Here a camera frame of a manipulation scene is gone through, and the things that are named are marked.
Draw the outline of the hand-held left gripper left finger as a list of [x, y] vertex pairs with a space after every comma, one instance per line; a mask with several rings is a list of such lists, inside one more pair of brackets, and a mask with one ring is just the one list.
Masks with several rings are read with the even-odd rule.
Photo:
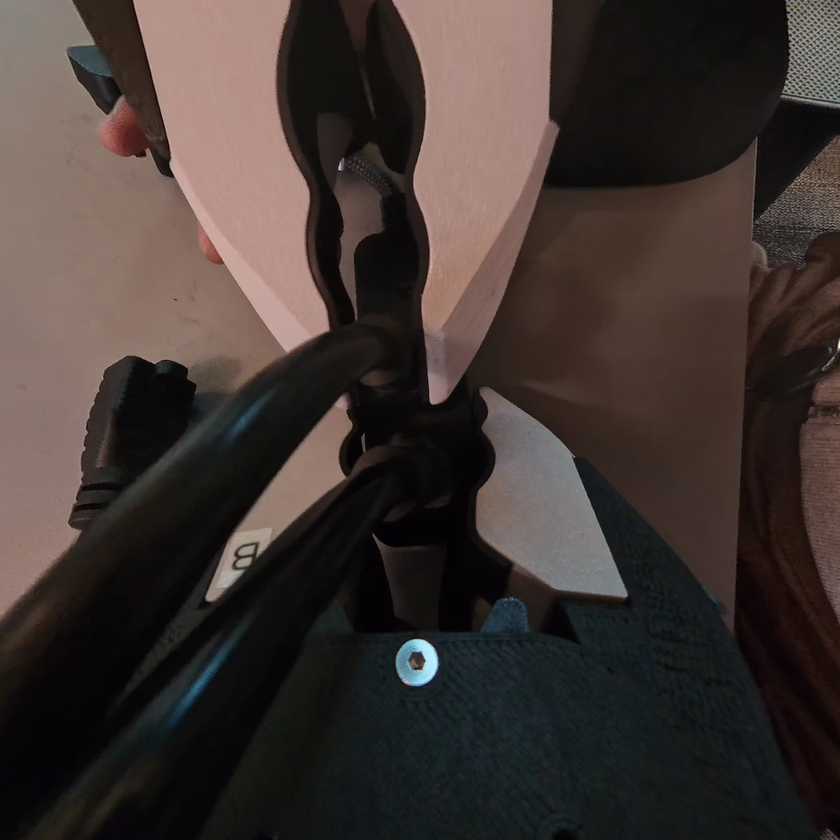
[[343, 479], [340, 447], [350, 433], [341, 397], [304, 438], [228, 539], [206, 590], [217, 601], [300, 515]]

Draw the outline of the grey zip hoodie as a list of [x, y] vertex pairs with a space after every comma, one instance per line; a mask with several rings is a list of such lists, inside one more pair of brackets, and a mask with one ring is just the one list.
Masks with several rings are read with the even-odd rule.
[[818, 383], [800, 434], [805, 529], [817, 573], [839, 617], [839, 374]]

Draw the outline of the black ribbed socket connector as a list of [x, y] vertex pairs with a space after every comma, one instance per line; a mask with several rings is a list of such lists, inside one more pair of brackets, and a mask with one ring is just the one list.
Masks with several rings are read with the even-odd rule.
[[196, 384], [171, 360], [126, 356], [102, 375], [80, 456], [68, 523], [83, 531], [184, 435]]

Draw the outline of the metal zipper pull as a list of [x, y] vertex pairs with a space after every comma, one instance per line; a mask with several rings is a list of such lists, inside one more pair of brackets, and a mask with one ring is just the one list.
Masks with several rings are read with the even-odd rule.
[[770, 362], [751, 389], [766, 399], [791, 396], [832, 375], [838, 365], [839, 338], [810, 344]]

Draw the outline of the grey mesh chair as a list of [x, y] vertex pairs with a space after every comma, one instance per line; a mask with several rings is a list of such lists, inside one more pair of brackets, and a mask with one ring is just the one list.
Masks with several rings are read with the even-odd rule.
[[759, 133], [757, 220], [839, 134], [839, 2], [786, 2], [788, 70], [780, 103]]

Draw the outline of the black power plug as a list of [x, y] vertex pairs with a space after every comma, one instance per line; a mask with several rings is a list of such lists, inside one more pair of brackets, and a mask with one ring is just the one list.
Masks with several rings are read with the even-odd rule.
[[390, 325], [411, 347], [411, 363], [396, 389], [417, 395], [421, 373], [421, 314], [417, 291], [419, 251], [408, 226], [364, 237], [353, 252], [355, 314]]

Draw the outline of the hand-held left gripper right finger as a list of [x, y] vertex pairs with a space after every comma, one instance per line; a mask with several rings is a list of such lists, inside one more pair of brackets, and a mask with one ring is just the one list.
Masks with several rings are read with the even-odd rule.
[[517, 600], [530, 629], [549, 627], [567, 602], [626, 605], [627, 587], [568, 446], [492, 389], [477, 395], [491, 461], [471, 515], [481, 597]]

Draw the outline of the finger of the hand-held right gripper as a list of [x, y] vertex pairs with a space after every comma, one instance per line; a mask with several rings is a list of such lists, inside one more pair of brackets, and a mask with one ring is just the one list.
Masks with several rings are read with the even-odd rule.
[[340, 2], [136, 2], [196, 219], [284, 350], [355, 320], [340, 272], [340, 160], [368, 107]]
[[416, 120], [405, 178], [419, 234], [427, 393], [450, 397], [505, 295], [559, 128], [553, 2], [379, 2]]

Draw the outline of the person's right hand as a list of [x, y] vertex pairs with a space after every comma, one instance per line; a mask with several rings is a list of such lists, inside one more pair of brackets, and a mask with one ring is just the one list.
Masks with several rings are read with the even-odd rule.
[[[146, 136], [135, 110], [124, 94], [120, 95], [102, 118], [98, 126], [98, 139], [107, 151], [122, 158], [142, 158], [148, 152], [155, 151], [154, 144]], [[204, 258], [217, 266], [224, 265], [222, 256], [197, 219], [196, 237]]]

